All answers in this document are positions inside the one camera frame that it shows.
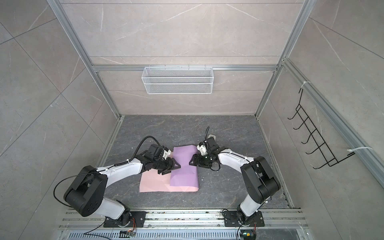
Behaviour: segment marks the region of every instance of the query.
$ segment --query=mesh basket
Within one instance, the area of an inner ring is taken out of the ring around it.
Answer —
[[[148,94],[212,93],[211,67],[146,67],[142,80]]]

